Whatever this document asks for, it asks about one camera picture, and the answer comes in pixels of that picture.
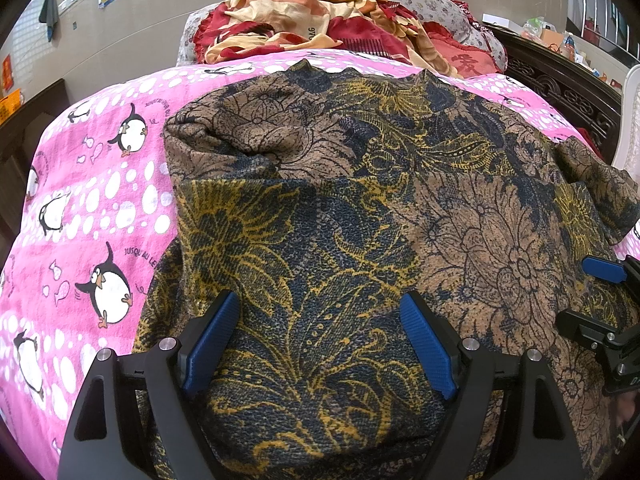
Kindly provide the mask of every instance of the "metal screw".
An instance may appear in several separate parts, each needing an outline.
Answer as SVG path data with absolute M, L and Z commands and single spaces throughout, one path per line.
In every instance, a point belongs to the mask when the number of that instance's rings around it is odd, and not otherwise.
M 103 348 L 98 350 L 98 353 L 95 355 L 98 361 L 106 361 L 109 357 L 111 357 L 111 348 Z
M 473 339 L 472 337 L 467 337 L 462 340 L 462 346 L 467 350 L 478 350 L 480 348 L 480 343 L 477 339 Z
M 159 344 L 161 350 L 171 350 L 175 346 L 175 339 L 173 337 L 165 337 Z
M 540 359 L 542 359 L 542 354 L 540 353 L 539 350 L 536 350 L 535 348 L 530 348 L 529 350 L 527 350 L 527 357 L 531 361 L 540 361 Z

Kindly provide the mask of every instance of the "wall outlet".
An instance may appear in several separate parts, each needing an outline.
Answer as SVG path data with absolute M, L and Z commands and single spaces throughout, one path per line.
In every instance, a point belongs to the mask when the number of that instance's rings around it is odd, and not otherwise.
M 65 12 L 65 10 L 71 7 L 74 3 L 76 3 L 76 1 L 78 0 L 62 0 L 58 4 L 58 15 L 61 16 L 62 13 Z

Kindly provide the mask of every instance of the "brown floral cloth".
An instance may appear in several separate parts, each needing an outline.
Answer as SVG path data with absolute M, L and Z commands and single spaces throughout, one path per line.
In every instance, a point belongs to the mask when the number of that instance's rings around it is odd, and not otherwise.
M 134 349 L 178 335 L 222 288 L 238 293 L 238 327 L 193 404 L 232 478 L 411 478 L 445 413 L 399 322 L 412 288 L 462 337 L 539 349 L 587 475 L 607 465 L 602 372 L 554 319 L 638 322 L 621 287 L 580 268 L 586 254 L 613 259 L 609 243 L 640 216 L 625 174 L 427 71 L 329 74 L 306 60 L 191 102 L 164 142 L 178 237 Z

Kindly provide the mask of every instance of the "penguin print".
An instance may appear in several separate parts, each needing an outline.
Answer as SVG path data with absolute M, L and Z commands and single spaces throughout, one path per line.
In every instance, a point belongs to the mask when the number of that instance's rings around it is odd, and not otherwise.
M 69 115 L 66 116 L 67 119 L 73 124 L 76 121 L 79 121 L 82 117 L 89 117 L 89 113 L 91 112 L 91 102 L 85 101 L 78 108 L 69 112 Z
M 38 366 L 38 340 L 25 337 L 23 330 L 14 338 L 14 345 L 18 352 L 18 365 L 24 376 L 24 381 L 31 390 L 36 392 L 40 400 L 44 400 L 44 388 L 42 387 L 42 372 Z
M 129 117 L 122 121 L 118 134 L 113 139 L 108 140 L 109 144 L 118 143 L 122 151 L 122 156 L 138 152 L 146 139 L 146 123 L 142 116 L 136 113 L 136 107 L 131 103 L 131 113 Z
M 69 202 L 69 197 L 69 193 L 57 196 L 40 209 L 38 219 L 45 236 L 48 231 L 62 231 L 62 217 L 65 213 L 65 206 Z
M 91 297 L 91 303 L 98 315 L 98 327 L 121 321 L 133 304 L 129 282 L 120 268 L 113 263 L 113 251 L 107 242 L 109 254 L 106 261 L 94 267 L 91 279 L 86 283 L 76 283 L 80 292 Z
M 29 202 L 38 191 L 38 172 L 32 166 L 29 170 L 29 177 L 27 179 L 27 197 L 26 201 Z

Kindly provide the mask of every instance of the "towel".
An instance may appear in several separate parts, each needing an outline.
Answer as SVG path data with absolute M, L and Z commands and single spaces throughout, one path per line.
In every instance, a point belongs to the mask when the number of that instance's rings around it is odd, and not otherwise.
M 56 0 L 44 0 L 38 20 L 40 23 L 47 24 L 47 40 L 49 42 L 53 38 L 53 31 L 58 23 L 58 18 L 58 2 Z

